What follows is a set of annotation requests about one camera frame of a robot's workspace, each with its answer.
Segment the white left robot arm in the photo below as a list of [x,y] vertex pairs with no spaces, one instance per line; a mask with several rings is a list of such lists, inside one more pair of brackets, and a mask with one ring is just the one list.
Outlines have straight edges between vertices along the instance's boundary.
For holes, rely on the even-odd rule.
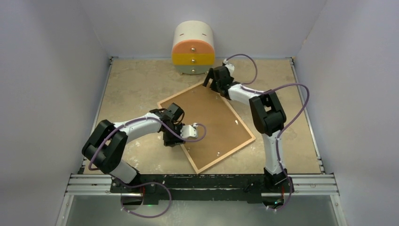
[[102,173],[110,174],[120,181],[128,192],[140,188],[139,171],[122,160],[126,144],[152,133],[163,134],[163,145],[174,147],[184,144],[182,123],[184,110],[172,103],[168,108],[153,109],[141,118],[112,123],[102,120],[95,127],[82,148],[82,154]]

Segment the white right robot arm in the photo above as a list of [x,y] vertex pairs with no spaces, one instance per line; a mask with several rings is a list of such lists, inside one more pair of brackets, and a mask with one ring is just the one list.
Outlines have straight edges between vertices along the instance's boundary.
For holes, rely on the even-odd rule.
[[279,137],[287,120],[286,114],[276,92],[250,89],[235,81],[231,76],[232,72],[233,67],[228,65],[210,68],[203,86],[210,83],[210,89],[220,96],[250,107],[253,125],[263,138],[266,156],[264,185],[267,190],[275,192],[287,179]]

